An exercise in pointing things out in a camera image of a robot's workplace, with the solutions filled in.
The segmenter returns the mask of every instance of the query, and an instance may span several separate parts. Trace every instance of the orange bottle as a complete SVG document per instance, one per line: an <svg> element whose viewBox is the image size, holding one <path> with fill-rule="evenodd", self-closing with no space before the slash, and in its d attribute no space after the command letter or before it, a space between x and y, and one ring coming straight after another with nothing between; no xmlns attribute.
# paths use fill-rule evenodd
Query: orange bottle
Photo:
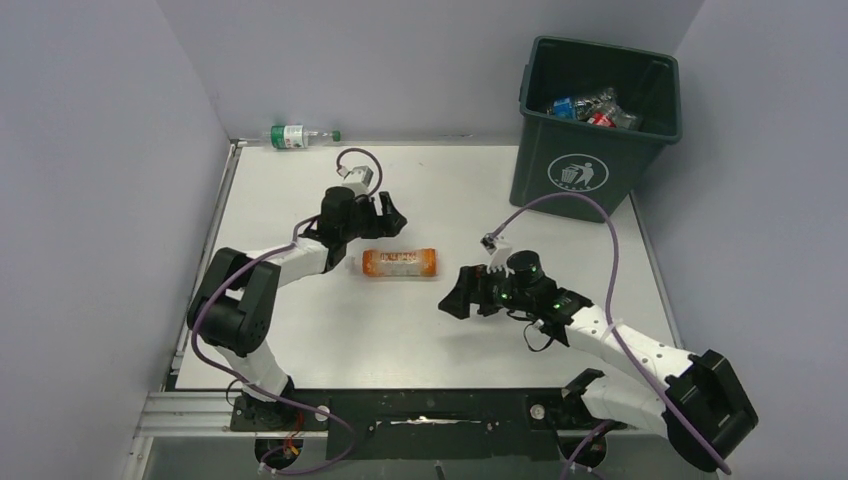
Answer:
<svg viewBox="0 0 848 480"><path fill-rule="evenodd" d="M369 277L435 277L436 249L410 252L366 250L362 253L362 273Z"/></svg>

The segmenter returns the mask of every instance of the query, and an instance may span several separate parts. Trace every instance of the bottle label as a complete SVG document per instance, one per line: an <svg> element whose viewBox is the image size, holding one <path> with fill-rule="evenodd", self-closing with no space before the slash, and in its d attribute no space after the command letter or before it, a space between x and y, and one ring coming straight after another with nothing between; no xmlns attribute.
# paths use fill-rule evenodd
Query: bottle label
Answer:
<svg viewBox="0 0 848 480"><path fill-rule="evenodd" d="M592 115L592 118L586 120L586 123L590 125L597 125L599 127L615 128L615 123L613 123L612 119L601 112Z"/></svg>
<svg viewBox="0 0 848 480"><path fill-rule="evenodd" d="M271 145L278 150L306 148L303 125L274 125L271 127Z"/></svg>
<svg viewBox="0 0 848 480"><path fill-rule="evenodd" d="M554 102L554 115L560 118L574 119L574 105L571 103L571 97L560 98Z"/></svg>

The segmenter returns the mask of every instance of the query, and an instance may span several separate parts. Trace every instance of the bin handle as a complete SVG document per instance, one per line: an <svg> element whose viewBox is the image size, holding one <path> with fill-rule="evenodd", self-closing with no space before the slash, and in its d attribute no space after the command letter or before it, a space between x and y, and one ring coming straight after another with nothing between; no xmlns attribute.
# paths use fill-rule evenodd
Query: bin handle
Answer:
<svg viewBox="0 0 848 480"><path fill-rule="evenodd" d="M530 65L524 64L524 74L521 76L521 86L518 88L518 101L524 101L524 85L527 84L530 77Z"/></svg>

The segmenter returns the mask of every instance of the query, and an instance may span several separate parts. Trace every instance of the bin rim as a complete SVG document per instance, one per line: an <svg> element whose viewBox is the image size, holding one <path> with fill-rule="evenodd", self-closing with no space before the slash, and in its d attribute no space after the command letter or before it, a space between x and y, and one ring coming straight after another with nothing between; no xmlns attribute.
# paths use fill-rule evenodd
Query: bin rim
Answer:
<svg viewBox="0 0 848 480"><path fill-rule="evenodd" d="M642 55L650 55L652 57L656 57L658 59L663 59L668 61L671 64L672 75L674 77L674 99L675 99L675 116L677 119L675 130L677 133L675 135L659 135L656 133L647 133L647 132L634 132L632 130L620 130L617 128L606 128L599 127L597 125L591 125L586 122L581 122L578 120L573 120L569 118L559 118L554 117L552 115L548 115L546 113L537 112L535 110L531 110L527 108L527 91L530 88L530 76L532 74L530 65L533 60L536 58L536 50L539 48L539 44L543 41L557 41L557 42L567 42L567 43L579 43L582 45L590 45L593 47L603 47L603 48L613 48L616 50L626 50L632 53L638 53ZM681 138L683 138L683 119L682 112L680 108L680 74L677 64L677 59L672 57L671 55L666 55L657 52L650 52L648 50L640 50L636 48L623 47L620 45L612 45L608 43L600 43L600 42L590 42L586 40L578 40L574 38L565 38L565 37L554 37L550 35L541 35L536 37L533 41L533 49L530 52L530 63L527 63L524 66L524 76L521 81L521 95L519 98L519 110L521 115L524 117L536 117L539 120L543 120L550 123L559 123L561 125L567 125L570 128L581 128L585 129L585 133L597 134L600 136L611 136L617 138L629 138L632 140L638 140L642 142L650 142L650 143L663 143L666 145L674 145L679 142Z"/></svg>

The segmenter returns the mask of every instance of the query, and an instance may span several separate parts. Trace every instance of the blue label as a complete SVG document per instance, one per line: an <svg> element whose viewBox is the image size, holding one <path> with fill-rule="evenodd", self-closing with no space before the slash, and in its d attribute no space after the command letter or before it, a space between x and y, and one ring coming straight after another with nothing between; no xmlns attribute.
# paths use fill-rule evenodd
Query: blue label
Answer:
<svg viewBox="0 0 848 480"><path fill-rule="evenodd" d="M554 115L561 118L575 118L571 97L560 98L554 102Z"/></svg>

